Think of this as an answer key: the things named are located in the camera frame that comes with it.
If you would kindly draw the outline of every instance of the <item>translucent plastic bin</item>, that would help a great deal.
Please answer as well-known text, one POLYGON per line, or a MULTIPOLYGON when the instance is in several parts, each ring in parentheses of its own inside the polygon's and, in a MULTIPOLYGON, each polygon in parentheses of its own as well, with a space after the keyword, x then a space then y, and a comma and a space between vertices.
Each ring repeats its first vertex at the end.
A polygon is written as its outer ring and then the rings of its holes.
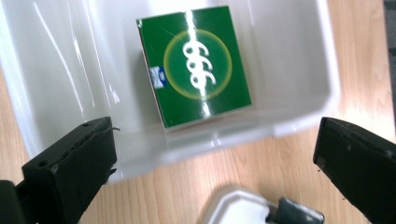
POLYGON ((114 180, 319 122, 339 99, 326 1, 14 1, 0 4, 0 62, 30 156, 111 116, 114 180), (135 19, 227 5, 254 106, 166 133, 135 19))

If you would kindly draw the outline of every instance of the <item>green box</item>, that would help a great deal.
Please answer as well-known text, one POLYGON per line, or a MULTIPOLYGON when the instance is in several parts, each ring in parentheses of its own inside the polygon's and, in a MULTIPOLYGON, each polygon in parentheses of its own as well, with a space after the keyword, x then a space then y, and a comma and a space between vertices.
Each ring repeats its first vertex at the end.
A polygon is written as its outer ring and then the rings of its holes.
POLYGON ((228 7, 136 22, 166 129, 251 105, 228 7))

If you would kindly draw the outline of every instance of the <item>white plastic object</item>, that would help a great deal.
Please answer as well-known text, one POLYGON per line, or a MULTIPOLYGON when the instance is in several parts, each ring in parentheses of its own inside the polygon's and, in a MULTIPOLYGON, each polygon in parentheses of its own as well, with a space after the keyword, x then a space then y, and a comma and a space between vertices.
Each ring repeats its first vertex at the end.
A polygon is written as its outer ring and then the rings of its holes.
POLYGON ((339 80, 326 1, 0 1, 0 63, 31 157, 79 124, 111 116, 113 180, 298 132, 336 106, 339 80), (166 133, 135 19, 230 7, 254 106, 166 133))
POLYGON ((238 186, 228 186, 216 193, 207 208, 203 224, 263 224, 277 206, 260 194, 238 186))

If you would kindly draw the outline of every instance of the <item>yellow circle logo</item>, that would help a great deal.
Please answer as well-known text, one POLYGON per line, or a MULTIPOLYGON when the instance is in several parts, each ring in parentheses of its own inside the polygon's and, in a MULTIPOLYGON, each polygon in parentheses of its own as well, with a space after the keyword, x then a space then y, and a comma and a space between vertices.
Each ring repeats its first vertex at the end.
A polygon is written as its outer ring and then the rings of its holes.
POLYGON ((195 100, 221 94, 233 71, 231 55, 224 43, 200 29, 176 35, 166 47, 163 66, 172 87, 195 100))

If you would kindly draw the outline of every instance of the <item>wood grain surface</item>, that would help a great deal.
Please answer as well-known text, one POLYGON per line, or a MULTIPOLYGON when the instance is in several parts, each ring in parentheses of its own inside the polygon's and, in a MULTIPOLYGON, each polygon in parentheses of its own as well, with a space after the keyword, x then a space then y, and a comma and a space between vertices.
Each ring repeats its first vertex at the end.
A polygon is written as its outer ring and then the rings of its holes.
MULTIPOLYGON (((329 0, 342 101, 333 117, 395 141, 381 0, 329 0)), ((326 223, 368 223, 313 164, 318 127, 181 161, 104 186, 81 223, 200 223, 218 189, 230 184, 277 202, 281 196, 321 211, 326 223)), ((28 161, 0 77, 0 179, 18 183, 28 161)))

